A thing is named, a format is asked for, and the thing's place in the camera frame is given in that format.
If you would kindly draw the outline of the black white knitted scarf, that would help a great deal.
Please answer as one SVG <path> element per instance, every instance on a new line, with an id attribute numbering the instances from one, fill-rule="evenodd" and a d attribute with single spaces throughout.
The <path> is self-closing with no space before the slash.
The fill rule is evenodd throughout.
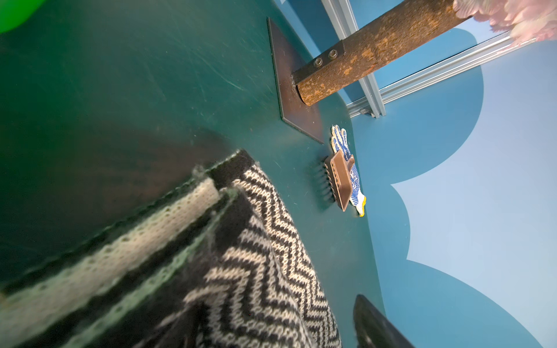
<path id="1" fill-rule="evenodd" d="M 278 191 L 243 149 L 1 288 L 3 347 L 135 347 L 201 305 L 196 347 L 340 347 Z"/>

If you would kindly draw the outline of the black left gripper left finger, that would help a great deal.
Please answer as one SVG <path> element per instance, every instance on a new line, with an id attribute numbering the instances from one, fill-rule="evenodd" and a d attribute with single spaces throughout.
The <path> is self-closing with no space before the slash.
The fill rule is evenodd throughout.
<path id="1" fill-rule="evenodd" d="M 196 304 L 174 322 L 156 329 L 155 333 L 135 347 L 196 347 L 202 306 Z"/>

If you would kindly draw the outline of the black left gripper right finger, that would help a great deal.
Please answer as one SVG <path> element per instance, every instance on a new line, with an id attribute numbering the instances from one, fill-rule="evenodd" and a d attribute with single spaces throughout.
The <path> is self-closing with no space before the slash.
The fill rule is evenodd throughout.
<path id="1" fill-rule="evenodd" d="M 414 348 L 362 294 L 355 298 L 353 320 L 359 348 Z"/>

